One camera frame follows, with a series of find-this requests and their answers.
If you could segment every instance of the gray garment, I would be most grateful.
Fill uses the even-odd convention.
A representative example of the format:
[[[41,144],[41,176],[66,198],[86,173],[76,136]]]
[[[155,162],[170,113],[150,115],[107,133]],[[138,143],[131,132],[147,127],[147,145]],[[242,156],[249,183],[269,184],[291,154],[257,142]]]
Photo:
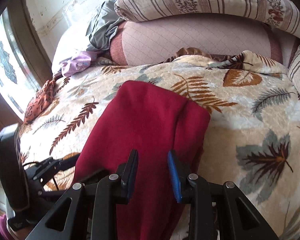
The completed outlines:
[[[114,11],[116,0],[103,2],[97,9],[96,15],[89,23],[86,36],[97,50],[108,50],[111,39],[118,31],[118,25],[124,20]]]

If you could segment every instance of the purple sleeve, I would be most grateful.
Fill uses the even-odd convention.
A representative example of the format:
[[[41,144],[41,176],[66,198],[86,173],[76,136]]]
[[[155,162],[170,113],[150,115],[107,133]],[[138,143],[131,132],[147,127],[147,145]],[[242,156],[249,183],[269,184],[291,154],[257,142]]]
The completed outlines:
[[[5,240],[14,240],[7,230],[7,217],[5,214],[0,217],[0,234]]]

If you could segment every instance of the metal screw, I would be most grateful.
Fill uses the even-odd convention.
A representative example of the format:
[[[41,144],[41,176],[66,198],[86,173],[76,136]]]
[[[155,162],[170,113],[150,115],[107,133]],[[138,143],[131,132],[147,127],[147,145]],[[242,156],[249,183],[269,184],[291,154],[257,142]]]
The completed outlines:
[[[227,187],[227,188],[234,188],[234,186],[235,186],[235,185],[234,185],[234,183],[233,183],[232,181],[227,181],[227,182],[226,182],[226,187]]]
[[[82,187],[81,183],[74,183],[73,186],[72,186],[72,188],[73,188],[74,190],[78,190],[78,189],[80,189],[81,187]]]
[[[119,175],[118,174],[111,174],[110,176],[109,176],[109,179],[110,180],[116,180],[117,178],[119,178]]]
[[[195,174],[195,173],[190,173],[189,174],[189,179],[196,180],[197,178],[198,178],[197,174]]]

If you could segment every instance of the beige blanket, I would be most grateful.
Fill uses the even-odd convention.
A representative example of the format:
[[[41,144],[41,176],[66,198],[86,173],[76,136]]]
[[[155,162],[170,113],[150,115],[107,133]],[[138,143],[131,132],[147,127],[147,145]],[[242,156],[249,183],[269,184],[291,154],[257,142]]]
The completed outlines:
[[[205,107],[211,121],[198,173],[231,180],[281,239],[300,235],[300,101],[283,65],[244,51],[224,62],[181,56],[158,65],[91,67],[57,81],[49,108],[23,126],[24,162],[81,152],[104,109],[127,80],[150,82]],[[74,168],[56,176],[70,186]],[[53,183],[47,189],[55,190]],[[172,236],[187,236],[188,209]]]

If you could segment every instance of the folded red garment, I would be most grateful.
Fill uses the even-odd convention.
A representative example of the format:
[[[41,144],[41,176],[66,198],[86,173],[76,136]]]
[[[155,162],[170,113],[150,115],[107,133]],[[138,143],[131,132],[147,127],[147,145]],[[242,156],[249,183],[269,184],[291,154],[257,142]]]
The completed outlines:
[[[115,172],[130,151],[139,152],[135,191],[117,205],[118,239],[169,239],[183,206],[172,191],[167,164],[171,149],[198,168],[209,113],[195,102],[155,85],[127,81],[93,128],[76,163],[74,182],[103,167]]]

